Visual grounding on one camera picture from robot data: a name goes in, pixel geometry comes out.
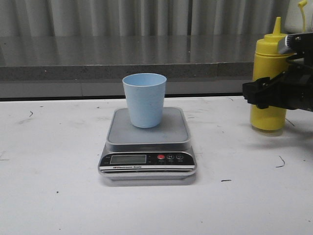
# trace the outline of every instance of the light blue cup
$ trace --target light blue cup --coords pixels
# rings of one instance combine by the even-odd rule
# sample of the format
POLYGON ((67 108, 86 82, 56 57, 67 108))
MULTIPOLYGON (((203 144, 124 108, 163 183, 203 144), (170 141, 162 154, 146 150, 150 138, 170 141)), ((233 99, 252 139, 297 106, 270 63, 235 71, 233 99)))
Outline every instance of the light blue cup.
POLYGON ((157 126, 162 120, 166 77, 137 73, 123 79, 131 123, 140 128, 157 126))

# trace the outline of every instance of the corrugated metal panel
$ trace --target corrugated metal panel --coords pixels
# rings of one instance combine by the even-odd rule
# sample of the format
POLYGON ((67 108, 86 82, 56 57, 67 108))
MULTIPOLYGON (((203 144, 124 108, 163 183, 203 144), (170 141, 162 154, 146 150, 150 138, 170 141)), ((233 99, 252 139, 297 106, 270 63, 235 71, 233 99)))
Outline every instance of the corrugated metal panel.
POLYGON ((288 0, 0 0, 0 36, 258 34, 288 0))

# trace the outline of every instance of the scale display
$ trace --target scale display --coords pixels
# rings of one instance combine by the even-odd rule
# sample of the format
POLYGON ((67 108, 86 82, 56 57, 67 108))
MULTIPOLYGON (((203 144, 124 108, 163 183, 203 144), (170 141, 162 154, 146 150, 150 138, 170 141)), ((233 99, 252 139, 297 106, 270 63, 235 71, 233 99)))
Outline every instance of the scale display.
POLYGON ((142 164, 146 161, 147 155, 112 155, 110 164, 142 164))

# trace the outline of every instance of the gray ledge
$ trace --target gray ledge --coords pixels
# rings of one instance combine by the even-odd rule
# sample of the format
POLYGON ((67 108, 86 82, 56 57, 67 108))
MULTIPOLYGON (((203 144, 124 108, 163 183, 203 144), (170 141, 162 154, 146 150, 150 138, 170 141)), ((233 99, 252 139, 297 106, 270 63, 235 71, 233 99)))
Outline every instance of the gray ledge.
POLYGON ((122 78, 155 72, 167 94, 240 93, 262 35, 2 37, 0 98, 123 95, 122 78))

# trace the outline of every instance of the scale control panel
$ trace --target scale control panel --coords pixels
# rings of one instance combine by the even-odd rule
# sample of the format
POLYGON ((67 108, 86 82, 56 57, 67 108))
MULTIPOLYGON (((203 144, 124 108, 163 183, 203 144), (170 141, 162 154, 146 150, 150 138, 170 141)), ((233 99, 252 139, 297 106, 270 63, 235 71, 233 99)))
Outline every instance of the scale control panel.
POLYGON ((110 153, 99 164, 104 173, 187 172, 194 168, 194 159, 186 152, 110 153))

